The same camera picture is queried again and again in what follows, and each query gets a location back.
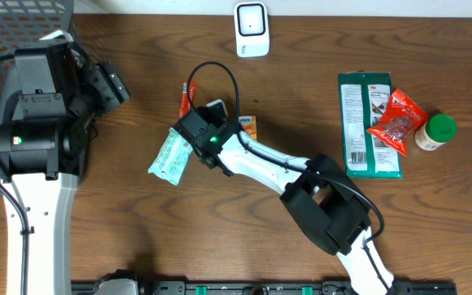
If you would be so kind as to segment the orange red snack pouch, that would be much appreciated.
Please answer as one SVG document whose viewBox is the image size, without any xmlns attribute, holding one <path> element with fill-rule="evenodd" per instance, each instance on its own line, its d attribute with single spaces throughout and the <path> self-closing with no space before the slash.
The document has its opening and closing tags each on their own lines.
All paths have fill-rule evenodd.
<svg viewBox="0 0 472 295">
<path fill-rule="evenodd" d="M 367 132 L 406 157 L 406 138 L 427 119 L 428 115 L 422 108 L 400 89 L 396 89 L 389 97 L 386 112 Z"/>
</svg>

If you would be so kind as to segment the pale green wipes packet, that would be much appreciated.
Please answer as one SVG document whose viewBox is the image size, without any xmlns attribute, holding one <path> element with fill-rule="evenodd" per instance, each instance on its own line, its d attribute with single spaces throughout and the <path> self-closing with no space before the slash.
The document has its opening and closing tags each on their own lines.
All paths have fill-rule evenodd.
<svg viewBox="0 0 472 295">
<path fill-rule="evenodd" d="M 165 142 L 147 172 L 177 186 L 192 151 L 191 145 L 174 128 L 170 128 Z"/>
</svg>

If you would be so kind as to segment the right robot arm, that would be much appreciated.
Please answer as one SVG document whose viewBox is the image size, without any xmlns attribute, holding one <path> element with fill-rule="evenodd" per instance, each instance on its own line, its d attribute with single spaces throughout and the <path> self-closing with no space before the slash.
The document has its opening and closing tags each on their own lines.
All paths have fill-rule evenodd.
<svg viewBox="0 0 472 295">
<path fill-rule="evenodd" d="M 381 232 L 372 229 L 370 214 L 382 214 L 332 158 L 278 152 L 208 107 L 189 111 L 173 129 L 205 166 L 219 167 L 228 176 L 245 175 L 277 192 L 302 233 L 338 257 L 355 293 L 396 292 L 394 276 L 374 246 Z"/>
</svg>

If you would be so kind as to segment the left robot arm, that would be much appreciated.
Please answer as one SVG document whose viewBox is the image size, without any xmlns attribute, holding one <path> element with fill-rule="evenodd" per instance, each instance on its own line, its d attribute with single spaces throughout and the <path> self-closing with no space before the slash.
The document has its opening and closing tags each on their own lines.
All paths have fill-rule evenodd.
<svg viewBox="0 0 472 295">
<path fill-rule="evenodd" d="M 96 123 L 130 98 L 109 61 L 73 41 L 14 53 L 17 91 L 0 124 L 0 192 L 7 215 L 7 292 L 70 293 L 70 221 Z"/>
</svg>

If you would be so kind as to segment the small orange juice box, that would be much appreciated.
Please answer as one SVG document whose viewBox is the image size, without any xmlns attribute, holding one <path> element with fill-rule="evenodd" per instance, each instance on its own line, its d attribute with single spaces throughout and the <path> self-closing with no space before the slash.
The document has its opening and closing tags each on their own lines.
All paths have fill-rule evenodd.
<svg viewBox="0 0 472 295">
<path fill-rule="evenodd" d="M 255 116 L 240 116 L 238 122 L 250 138 L 257 141 L 257 127 Z"/>
</svg>

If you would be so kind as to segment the green lid white jar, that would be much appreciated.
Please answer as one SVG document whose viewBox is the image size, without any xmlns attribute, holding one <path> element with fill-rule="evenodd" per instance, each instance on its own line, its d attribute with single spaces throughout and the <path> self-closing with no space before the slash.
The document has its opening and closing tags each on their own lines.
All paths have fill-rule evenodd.
<svg viewBox="0 0 472 295">
<path fill-rule="evenodd" d="M 455 120 L 443 113 L 430 118 L 415 132 L 415 143 L 425 151 L 434 151 L 451 141 L 457 134 Z"/>
</svg>

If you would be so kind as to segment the red snack stick packet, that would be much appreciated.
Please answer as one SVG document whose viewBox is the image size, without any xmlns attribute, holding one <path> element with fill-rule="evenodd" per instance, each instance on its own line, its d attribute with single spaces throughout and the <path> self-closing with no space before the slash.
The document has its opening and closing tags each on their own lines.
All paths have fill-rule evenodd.
<svg viewBox="0 0 472 295">
<path fill-rule="evenodd" d="M 190 101 L 194 99 L 196 93 L 197 84 L 192 81 L 190 85 L 187 82 L 183 84 L 183 92 L 179 109 L 179 118 L 182 118 L 187 112 L 191 110 Z"/>
</svg>

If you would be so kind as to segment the green snack packet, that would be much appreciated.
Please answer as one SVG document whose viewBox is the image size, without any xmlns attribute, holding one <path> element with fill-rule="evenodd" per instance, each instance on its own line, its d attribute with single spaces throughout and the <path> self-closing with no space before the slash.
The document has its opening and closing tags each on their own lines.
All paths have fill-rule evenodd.
<svg viewBox="0 0 472 295">
<path fill-rule="evenodd" d="M 400 179 L 399 153 L 368 132 L 387 110 L 392 94 L 391 75 L 388 72 L 340 73 L 338 93 L 347 176 Z"/>
</svg>

